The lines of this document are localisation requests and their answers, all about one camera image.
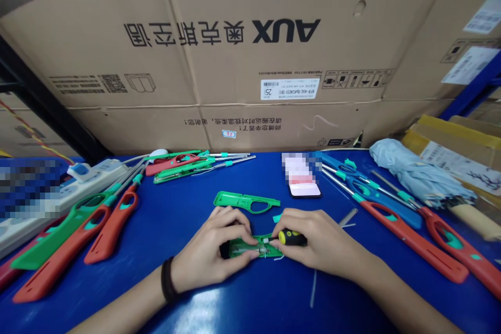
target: blue work surface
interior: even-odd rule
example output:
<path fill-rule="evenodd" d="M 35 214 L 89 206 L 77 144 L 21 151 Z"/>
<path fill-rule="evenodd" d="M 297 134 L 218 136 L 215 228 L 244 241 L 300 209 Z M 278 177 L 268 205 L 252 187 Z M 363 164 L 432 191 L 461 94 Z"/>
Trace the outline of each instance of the blue work surface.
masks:
<path fill-rule="evenodd" d="M 367 151 L 329 153 L 341 161 L 351 159 L 370 178 L 370 171 L 377 169 L 398 183 L 387 170 L 376 166 Z M 293 199 L 285 184 L 280 153 L 257 154 L 256 159 L 230 168 L 159 185 L 147 177 L 138 190 L 138 209 L 129 219 L 115 255 L 86 266 L 83 259 L 89 243 L 48 297 L 16 305 L 12 297 L 33 274 L 26 272 L 0 295 L 2 332 L 68 331 L 177 254 L 205 222 L 221 190 L 281 200 L 280 208 L 263 214 L 244 210 L 254 234 L 270 233 L 272 217 L 286 207 L 322 209 L 336 221 L 357 207 L 359 212 L 352 220 L 356 226 L 346 232 L 462 330 L 501 332 L 501 303 L 473 275 L 463 284 L 450 282 L 324 177 L 320 177 L 320 189 L 320 199 Z M 485 242 L 448 213 L 440 214 L 491 262 L 501 258 L 501 244 Z M 430 239 L 424 228 L 420 233 Z M 357 285 L 323 272 L 318 272 L 314 307 L 310 308 L 313 274 L 312 269 L 287 258 L 254 260 L 225 283 L 191 292 L 175 306 L 167 306 L 141 332 L 396 332 Z"/>

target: person's left hand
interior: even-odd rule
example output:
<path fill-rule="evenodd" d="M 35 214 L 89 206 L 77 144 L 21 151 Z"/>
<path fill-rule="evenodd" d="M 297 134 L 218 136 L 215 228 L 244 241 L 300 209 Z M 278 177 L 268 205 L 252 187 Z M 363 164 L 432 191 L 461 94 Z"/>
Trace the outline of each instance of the person's left hand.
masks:
<path fill-rule="evenodd" d="M 172 260 L 171 278 L 176 291 L 182 293 L 220 283 L 257 258 L 258 251 L 248 250 L 238 257 L 222 259 L 219 246 L 239 237 L 250 245 L 258 243 L 251 235 L 249 220 L 240 210 L 231 206 L 217 206 L 200 230 Z"/>

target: umbrella handle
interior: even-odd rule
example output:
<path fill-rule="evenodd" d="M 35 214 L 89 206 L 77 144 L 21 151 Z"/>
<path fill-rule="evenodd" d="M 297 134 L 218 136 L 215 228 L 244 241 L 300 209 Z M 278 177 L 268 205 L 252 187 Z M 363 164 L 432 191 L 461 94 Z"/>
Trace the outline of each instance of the umbrella handle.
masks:
<path fill-rule="evenodd" d="M 458 205 L 449 209 L 486 241 L 501 241 L 501 226 L 471 205 Z"/>

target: hand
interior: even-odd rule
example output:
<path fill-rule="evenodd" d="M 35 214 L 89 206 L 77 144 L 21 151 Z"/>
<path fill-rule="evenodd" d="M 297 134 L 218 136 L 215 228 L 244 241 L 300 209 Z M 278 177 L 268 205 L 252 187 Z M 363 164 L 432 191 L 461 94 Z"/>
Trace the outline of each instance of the hand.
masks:
<path fill-rule="evenodd" d="M 308 245 L 287 246 L 279 240 L 273 240 L 270 244 L 285 256 L 308 267 L 358 282 L 365 277 L 365 270 L 378 259 L 323 210 L 285 209 L 272 236 L 277 237 L 285 228 L 302 233 Z"/>
<path fill-rule="evenodd" d="M 245 215 L 231 206 L 217 206 L 184 249 L 172 260 L 171 278 L 178 293 L 220 283 L 243 269 L 259 256 L 248 250 L 238 257 L 223 260 L 219 246 L 241 237 L 250 245 L 258 242 L 251 235 L 251 224 Z"/>

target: red and yellow wire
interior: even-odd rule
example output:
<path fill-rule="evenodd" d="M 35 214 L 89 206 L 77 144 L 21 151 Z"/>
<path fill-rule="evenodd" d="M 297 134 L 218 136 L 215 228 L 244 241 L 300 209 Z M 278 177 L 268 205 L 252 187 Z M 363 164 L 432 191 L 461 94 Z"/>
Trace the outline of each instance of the red and yellow wire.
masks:
<path fill-rule="evenodd" d="M 67 156 L 62 155 L 58 151 L 54 150 L 53 148 L 49 147 L 45 142 L 43 142 L 37 135 L 37 132 L 34 131 L 32 127 L 21 117 L 19 116 L 12 108 L 10 108 L 7 104 L 5 104 L 1 99 L 0 99 L 0 105 L 7 110 L 8 113 L 10 113 L 12 116 L 14 116 L 18 121 L 21 122 L 24 128 L 30 133 L 31 138 L 33 138 L 43 149 L 45 149 L 50 155 L 54 157 L 58 157 L 61 159 L 64 159 L 69 165 L 75 164 L 74 161 L 72 161 L 70 158 Z"/>

